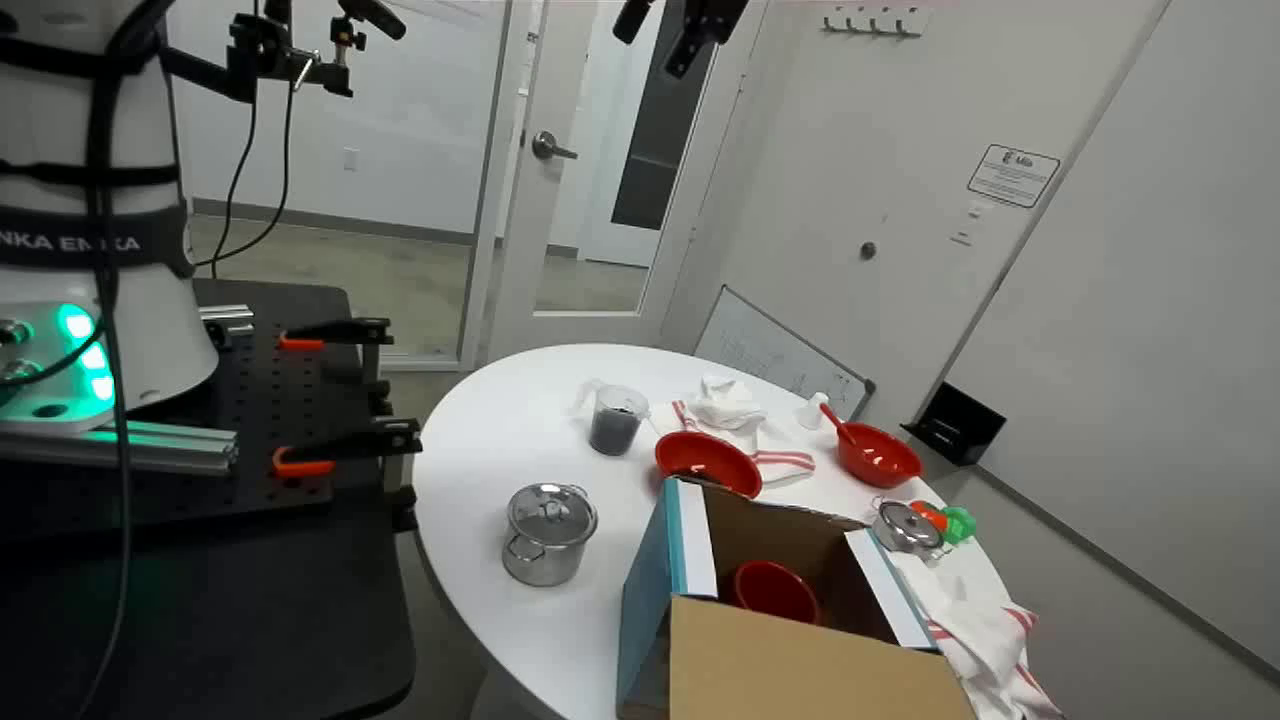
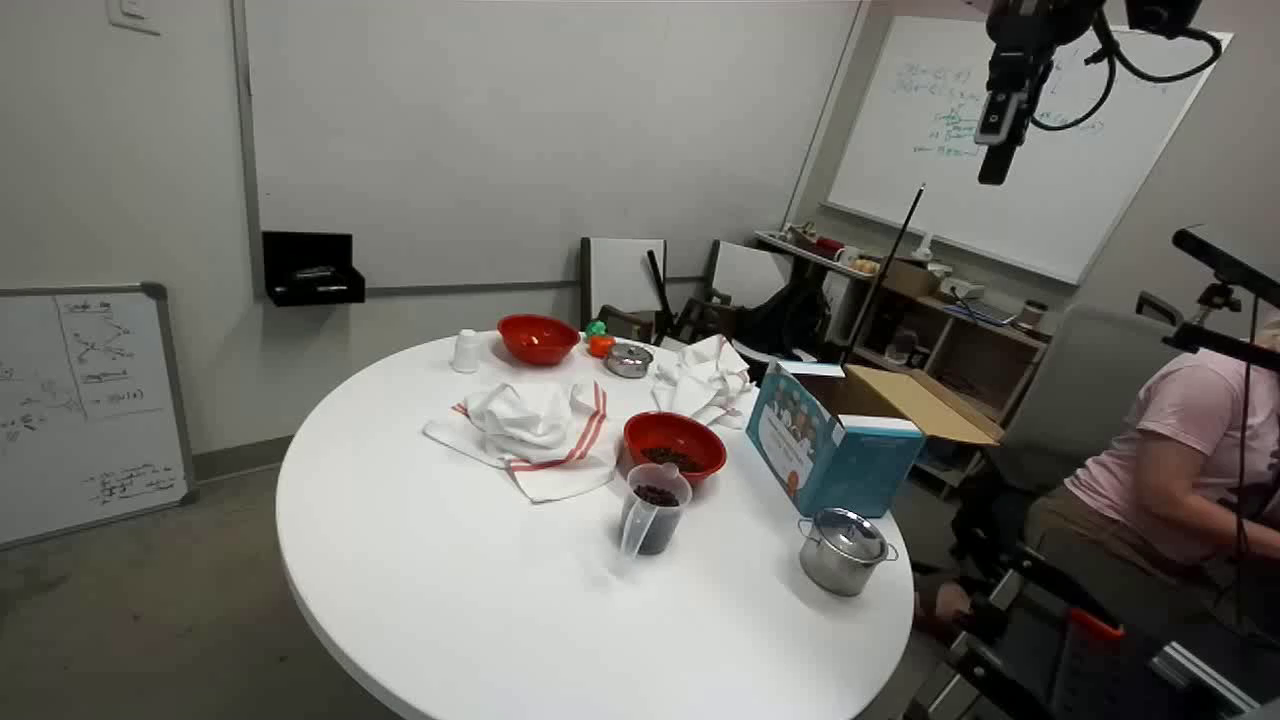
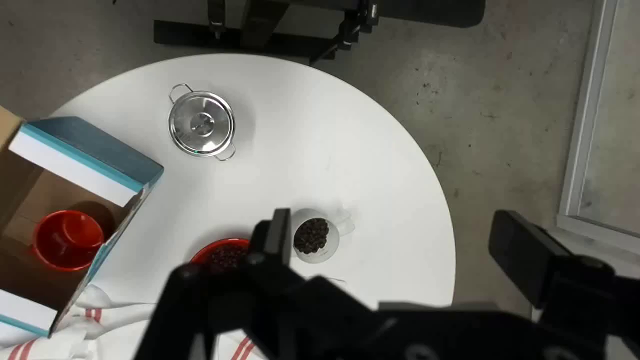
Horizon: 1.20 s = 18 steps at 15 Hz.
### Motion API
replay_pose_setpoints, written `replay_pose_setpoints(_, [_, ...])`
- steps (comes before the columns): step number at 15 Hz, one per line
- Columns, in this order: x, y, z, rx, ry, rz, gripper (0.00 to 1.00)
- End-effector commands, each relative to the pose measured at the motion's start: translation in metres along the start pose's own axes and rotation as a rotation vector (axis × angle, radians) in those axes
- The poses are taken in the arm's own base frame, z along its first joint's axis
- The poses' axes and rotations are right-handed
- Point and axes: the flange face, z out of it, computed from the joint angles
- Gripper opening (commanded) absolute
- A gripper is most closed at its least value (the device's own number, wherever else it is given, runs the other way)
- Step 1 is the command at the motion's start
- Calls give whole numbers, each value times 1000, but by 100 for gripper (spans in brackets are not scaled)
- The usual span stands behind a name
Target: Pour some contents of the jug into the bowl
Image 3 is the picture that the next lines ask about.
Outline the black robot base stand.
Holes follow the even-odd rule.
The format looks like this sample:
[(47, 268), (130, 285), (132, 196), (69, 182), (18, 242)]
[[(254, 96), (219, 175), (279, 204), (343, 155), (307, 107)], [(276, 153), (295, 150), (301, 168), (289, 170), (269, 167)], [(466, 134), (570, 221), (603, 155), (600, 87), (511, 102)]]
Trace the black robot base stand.
[(199, 24), (156, 20), (154, 42), (313, 64), (350, 50), (380, 20), (469, 29), (484, 13), (485, 0), (206, 0)]

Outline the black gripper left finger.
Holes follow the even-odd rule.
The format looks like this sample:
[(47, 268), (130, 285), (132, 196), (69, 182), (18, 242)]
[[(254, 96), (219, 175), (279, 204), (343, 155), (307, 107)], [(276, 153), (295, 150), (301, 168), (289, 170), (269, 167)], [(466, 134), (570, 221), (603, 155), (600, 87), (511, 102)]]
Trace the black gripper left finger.
[(249, 237), (249, 265), (289, 265), (289, 210), (276, 208), (269, 221), (260, 221)]

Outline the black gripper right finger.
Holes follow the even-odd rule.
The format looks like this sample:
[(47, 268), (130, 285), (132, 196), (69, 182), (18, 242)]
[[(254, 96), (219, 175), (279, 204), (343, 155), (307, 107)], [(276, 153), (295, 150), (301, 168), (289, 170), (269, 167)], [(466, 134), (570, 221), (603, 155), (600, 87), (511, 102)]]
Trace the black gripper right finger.
[(605, 262), (572, 252), (513, 210), (493, 213), (488, 252), (533, 308), (544, 307), (557, 277), (585, 285), (605, 285), (613, 277)]

